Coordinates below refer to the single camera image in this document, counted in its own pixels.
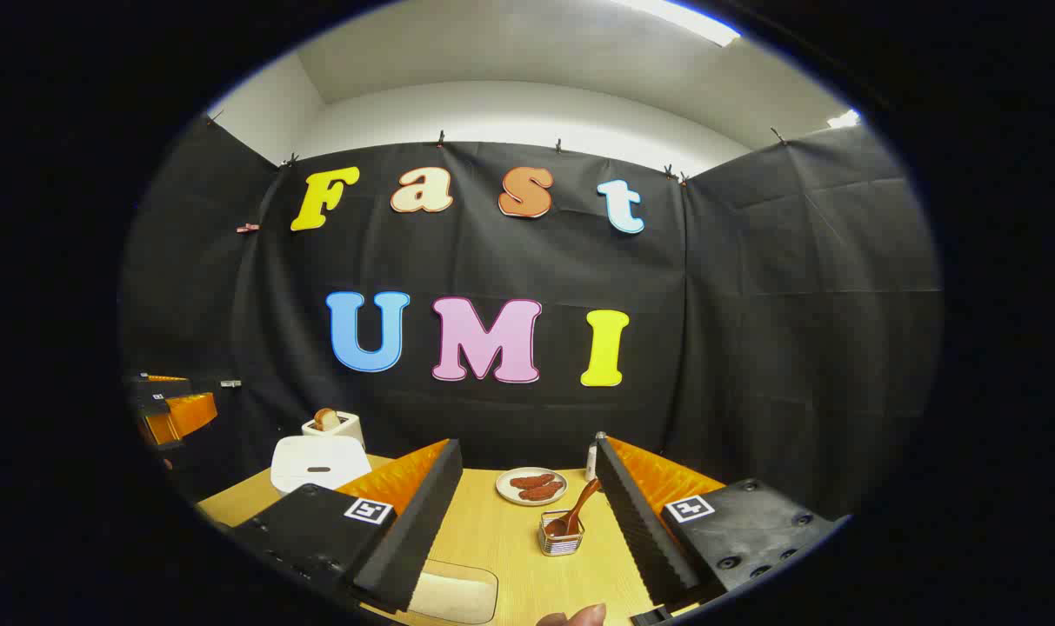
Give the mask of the white rice cooker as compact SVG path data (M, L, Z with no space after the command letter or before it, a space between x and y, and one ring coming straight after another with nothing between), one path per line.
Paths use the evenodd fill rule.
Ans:
M349 436L282 437L270 467L271 483L281 495L305 483L335 489L371 472L364 445Z

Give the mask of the brown wooden spoon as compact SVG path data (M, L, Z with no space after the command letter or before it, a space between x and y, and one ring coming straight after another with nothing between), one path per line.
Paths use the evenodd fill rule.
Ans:
M580 510L582 510L587 500L590 499L599 488L600 480L598 478L594 478L589 483L586 483L586 488L583 488L578 497L578 502L576 502L570 511L567 511L565 514L546 523L546 526L544 526L544 535L546 538L571 537L579 534Z

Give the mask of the black backdrop cloth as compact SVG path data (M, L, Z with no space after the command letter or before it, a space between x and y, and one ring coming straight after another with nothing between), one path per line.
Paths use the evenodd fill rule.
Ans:
M388 458L450 437L469 468L571 469L603 431L851 514L939 350L901 168L866 130L685 186L554 150L401 143L279 168L190 130L141 202L118 297L127 372L241 381L185 447L189 489L257 473L335 407Z

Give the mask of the white toaster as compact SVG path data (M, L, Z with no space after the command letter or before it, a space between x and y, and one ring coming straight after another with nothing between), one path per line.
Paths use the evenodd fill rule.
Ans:
M307 423L302 424L302 436L343 436L352 437L363 449L365 449L363 428L359 420L359 416L352 415L351 413L335 410L337 415L340 417L341 425L329 431L316 431L315 425L313 425L313 417Z

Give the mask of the long ceiling light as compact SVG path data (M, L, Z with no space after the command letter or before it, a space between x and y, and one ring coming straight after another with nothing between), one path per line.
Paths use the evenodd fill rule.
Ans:
M738 40L738 32L730 25L720 23L718 20L709 17L696 10L687 8L686 5L669 3L667 0L610 0L611 3L624 5L628 10L641 11L646 15L658 17L667 23L677 25L694 35L699 36L718 48L730 46Z

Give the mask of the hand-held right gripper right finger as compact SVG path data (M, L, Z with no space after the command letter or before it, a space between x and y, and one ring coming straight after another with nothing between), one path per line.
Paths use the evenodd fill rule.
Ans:
M596 475L651 601L717 601L773 577L838 521L770 483L720 483L616 437L596 436Z

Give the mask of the white round plate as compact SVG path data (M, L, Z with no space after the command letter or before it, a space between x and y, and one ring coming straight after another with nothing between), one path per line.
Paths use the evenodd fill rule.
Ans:
M540 473L554 473L555 475L554 481L560 481L561 483L565 483L565 489L562 492L559 492L559 494L555 495L554 498L552 498L551 500L546 500L546 502L525 502L523 499L520 499L518 494L523 489L512 488L510 485L510 480L512 478L518 478L519 476L540 475ZM544 506L544 504L557 502L560 498L562 498L562 496L565 496L565 491L568 490L568 483L565 479L563 479L563 477L559 475L558 472L552 471L551 469L539 468L539 467L522 467L505 471L503 475L501 475L496 480L495 488L498 494L502 496L504 499L509 500L509 502L519 504L519 506Z

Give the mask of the wire chopstick holder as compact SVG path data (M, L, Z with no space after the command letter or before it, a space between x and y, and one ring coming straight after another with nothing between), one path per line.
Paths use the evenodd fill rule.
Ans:
M559 557L574 554L579 550L580 543L586 537L586 526L582 520L578 520L575 531L567 532L565 535L548 534L546 528L551 521L558 520L565 516L568 510L546 510L540 515L538 525L538 546L548 557Z

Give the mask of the row of black cloth clips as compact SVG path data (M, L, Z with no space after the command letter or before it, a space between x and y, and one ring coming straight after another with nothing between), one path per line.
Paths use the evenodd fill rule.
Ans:
M220 116L222 112L224 112L224 110L220 110L214 116L211 116L210 114L208 114L208 112L204 112L204 118L206 119L206 124L216 124L216 119L218 118L218 116ZM444 147L444 135L446 135L446 134L444 134L444 130L440 130L440 136L439 136L439 139L436 143L423 143L423 145L435 146L437 148L443 148ZM564 152L562 150L562 146L560 146L560 138L558 138L558 146L555 148L554 151L555 151L555 154L564 154ZM290 165L290 163L296 162L298 158L299 158L299 155L293 155L292 158L281 159L281 163L280 163L279 166L280 167L284 167L284 166ZM675 175L674 173L671 173L671 165L666 165L664 167L664 175L666 175L666 177L669 177L671 181L679 181L679 185L682 185L682 186L685 186L687 184L687 181L690 179L690 176L687 176L684 173L678 173L677 175Z

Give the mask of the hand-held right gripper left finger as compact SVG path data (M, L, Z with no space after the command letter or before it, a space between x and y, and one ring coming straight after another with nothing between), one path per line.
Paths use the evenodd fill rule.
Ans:
M305 483L232 527L231 538L343 606L411 606L424 564L463 475L444 439L328 489Z

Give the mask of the cream rice dish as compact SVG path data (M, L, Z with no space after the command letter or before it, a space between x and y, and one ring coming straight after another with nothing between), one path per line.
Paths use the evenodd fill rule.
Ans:
M466 626L483 626L496 615L499 578L490 570L427 559L413 590L411 614Z

